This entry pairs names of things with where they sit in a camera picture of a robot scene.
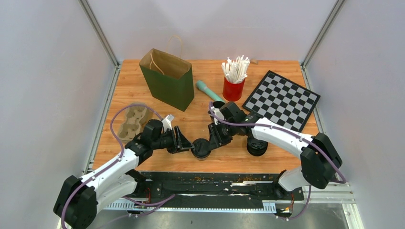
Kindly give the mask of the stack of black cups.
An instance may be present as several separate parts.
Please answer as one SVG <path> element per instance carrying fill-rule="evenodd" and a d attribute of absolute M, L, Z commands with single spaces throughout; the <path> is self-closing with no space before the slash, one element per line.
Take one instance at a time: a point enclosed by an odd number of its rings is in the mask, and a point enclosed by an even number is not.
<path fill-rule="evenodd" d="M 225 102 L 223 102 L 223 101 L 214 101 L 213 102 L 213 107 L 217 108 L 217 109 L 220 109 L 223 105 L 225 105 Z"/>

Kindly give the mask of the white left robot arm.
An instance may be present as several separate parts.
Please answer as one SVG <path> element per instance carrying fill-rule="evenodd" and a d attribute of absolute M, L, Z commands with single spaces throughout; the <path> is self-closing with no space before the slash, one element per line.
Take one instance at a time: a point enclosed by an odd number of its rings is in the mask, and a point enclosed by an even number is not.
<path fill-rule="evenodd" d="M 74 229 L 86 229 L 97 214 L 115 200 L 132 194 L 141 197 L 146 184 L 135 168 L 150 158 L 156 149 L 169 153 L 194 148 L 178 126 L 151 119 L 143 131 L 129 141 L 113 159 L 80 178 L 68 177 L 60 190 L 53 212 Z"/>

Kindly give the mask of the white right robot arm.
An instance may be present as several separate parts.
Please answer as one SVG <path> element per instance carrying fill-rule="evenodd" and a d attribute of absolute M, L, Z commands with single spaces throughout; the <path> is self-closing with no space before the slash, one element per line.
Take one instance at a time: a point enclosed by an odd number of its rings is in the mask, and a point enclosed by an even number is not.
<path fill-rule="evenodd" d="M 231 123 L 213 115 L 215 126 L 222 124 L 226 129 L 236 128 L 236 133 L 276 145 L 300 160 L 300 166 L 281 172 L 273 185 L 273 194 L 285 199 L 299 187 L 313 186 L 324 189 L 330 182 L 346 183 L 340 171 L 342 160 L 329 137 L 323 133 L 316 136 L 292 131 L 271 122 L 267 118 L 254 119 L 248 115 L 242 123 Z"/>

